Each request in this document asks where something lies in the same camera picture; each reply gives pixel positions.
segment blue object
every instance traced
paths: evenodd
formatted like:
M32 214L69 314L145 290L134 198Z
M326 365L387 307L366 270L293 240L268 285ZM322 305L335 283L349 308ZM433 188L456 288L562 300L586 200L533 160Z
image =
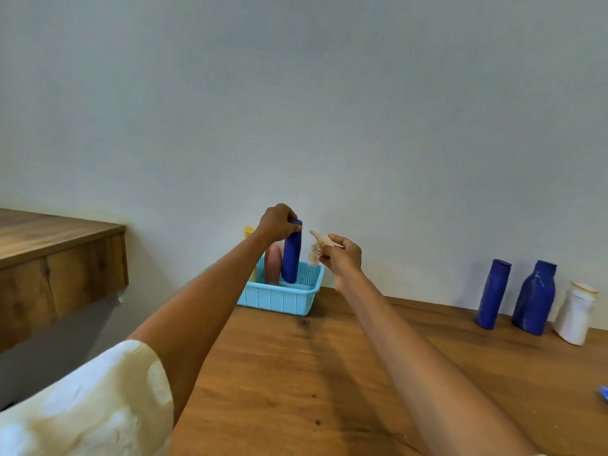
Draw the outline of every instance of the blue object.
M247 282L237 304L285 314L308 315L314 296L321 288L323 271L323 266L313 267L306 262L300 262L295 283L287 283L283 278L280 280L280 286L257 283L264 281L262 257L255 267L256 282Z
M492 261L490 273L486 279L486 287L483 290L482 301L479 304L479 312L475 322L485 329L494 329L498 308L505 295L506 283L509 281L511 264L500 259Z
M292 224L302 225L299 219L289 219ZM281 276L287 283L295 283L298 278L298 262L300 261L300 249L302 248L302 231L293 232L285 239L283 248L283 266Z
M553 277L557 268L553 263L536 262L534 272L522 284L511 320L513 325L536 336L542 335L555 299Z

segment person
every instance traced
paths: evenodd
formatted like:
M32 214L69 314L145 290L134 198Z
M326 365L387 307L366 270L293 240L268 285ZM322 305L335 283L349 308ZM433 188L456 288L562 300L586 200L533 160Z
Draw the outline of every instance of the person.
M171 431L264 251L301 226L284 204L128 339L0 414L0 454L142 454L168 451ZM400 317L361 270L361 248L329 236L321 262L352 306L434 456L532 456L515 423Z

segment person's right arm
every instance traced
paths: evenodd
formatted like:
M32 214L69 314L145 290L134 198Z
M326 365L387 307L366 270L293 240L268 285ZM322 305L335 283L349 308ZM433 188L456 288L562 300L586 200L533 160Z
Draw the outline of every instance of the person's right arm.
M418 334L361 271L361 249L323 246L321 262L352 306L434 456L533 456L521 429L434 345Z

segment light blue plastic basket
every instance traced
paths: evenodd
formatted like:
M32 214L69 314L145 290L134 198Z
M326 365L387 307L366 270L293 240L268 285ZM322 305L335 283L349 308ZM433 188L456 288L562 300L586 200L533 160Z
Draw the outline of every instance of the light blue plastic basket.
M239 306L255 307L285 314L308 315L313 299L321 288L323 266L313 267L300 261L298 278L295 283L287 283L281 278L280 286L257 283L264 281L264 257L255 267L255 283L247 282Z

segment white bottle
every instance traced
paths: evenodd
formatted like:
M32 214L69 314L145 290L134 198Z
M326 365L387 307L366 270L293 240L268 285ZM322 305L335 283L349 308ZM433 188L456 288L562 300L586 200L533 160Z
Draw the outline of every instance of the white bottle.
M593 286L572 282L566 301L559 309L553 323L553 329L559 336L571 344L583 345L597 293Z

